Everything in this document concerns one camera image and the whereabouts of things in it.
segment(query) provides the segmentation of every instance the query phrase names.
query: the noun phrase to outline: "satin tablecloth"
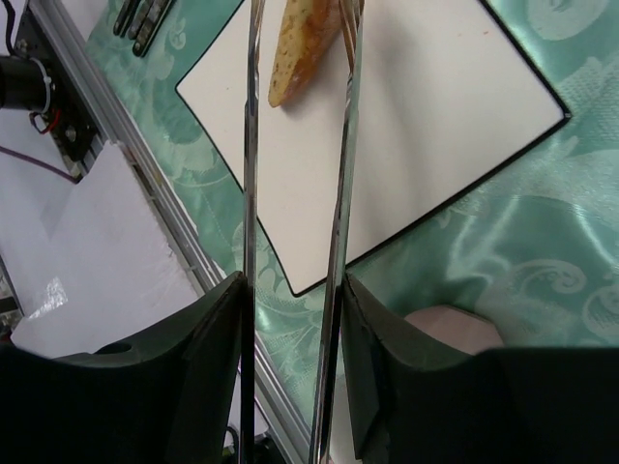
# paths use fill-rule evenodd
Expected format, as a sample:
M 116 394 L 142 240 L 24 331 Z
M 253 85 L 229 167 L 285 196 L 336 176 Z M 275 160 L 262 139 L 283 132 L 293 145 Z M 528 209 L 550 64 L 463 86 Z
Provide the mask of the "satin tablecloth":
M 121 3 L 109 1 L 89 55 L 139 125 L 204 249 L 227 273 L 240 269 L 241 192 L 175 92 L 239 0 L 178 0 L 144 60 L 111 33 Z M 508 345 L 617 345 L 619 1 L 491 4 L 574 118 L 354 273 L 399 314 L 459 306 L 493 321 Z M 293 298 L 263 235 L 259 253 L 257 330 L 310 421 L 324 292 Z

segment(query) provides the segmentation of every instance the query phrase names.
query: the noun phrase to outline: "toasted bread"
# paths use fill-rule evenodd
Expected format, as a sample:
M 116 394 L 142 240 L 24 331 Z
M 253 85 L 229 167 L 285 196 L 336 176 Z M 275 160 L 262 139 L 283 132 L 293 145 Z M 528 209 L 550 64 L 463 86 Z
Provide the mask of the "toasted bread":
M 310 82 L 340 30 L 339 0 L 287 0 L 269 89 L 273 108 Z

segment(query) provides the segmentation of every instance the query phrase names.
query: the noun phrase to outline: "square plate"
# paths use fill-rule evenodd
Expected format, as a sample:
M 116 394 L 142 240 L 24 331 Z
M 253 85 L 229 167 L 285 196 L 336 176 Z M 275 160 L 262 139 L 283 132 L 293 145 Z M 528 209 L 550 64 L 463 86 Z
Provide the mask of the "square plate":
M 243 183 L 250 1 L 177 91 Z M 340 37 L 305 94 L 267 103 L 285 0 L 261 36 L 258 215 L 293 294 L 327 274 L 348 62 Z M 347 260 L 455 199 L 566 120 L 567 108 L 485 2 L 366 2 Z

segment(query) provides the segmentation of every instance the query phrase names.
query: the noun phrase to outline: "patterned fabric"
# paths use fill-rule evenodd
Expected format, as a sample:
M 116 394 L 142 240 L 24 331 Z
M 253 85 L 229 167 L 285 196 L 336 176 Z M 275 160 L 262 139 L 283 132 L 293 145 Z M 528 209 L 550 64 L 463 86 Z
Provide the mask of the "patterned fabric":
M 87 49 L 227 272 L 241 268 L 242 195 L 175 93 L 240 0 L 178 0 L 146 59 L 113 37 L 110 0 Z M 619 344 L 619 2 L 493 0 L 574 114 L 490 181 L 360 263 L 354 274 L 399 314 L 455 305 L 511 345 Z M 295 299 L 265 237 L 257 329 L 310 421 L 319 288 Z

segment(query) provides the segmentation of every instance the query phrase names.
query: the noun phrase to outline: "motor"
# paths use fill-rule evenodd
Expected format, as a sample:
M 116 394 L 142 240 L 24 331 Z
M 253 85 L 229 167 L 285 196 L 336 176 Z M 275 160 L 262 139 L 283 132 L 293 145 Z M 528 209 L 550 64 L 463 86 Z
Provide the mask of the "motor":
M 0 56 L 0 109 L 45 114 L 51 108 L 53 82 L 37 59 Z

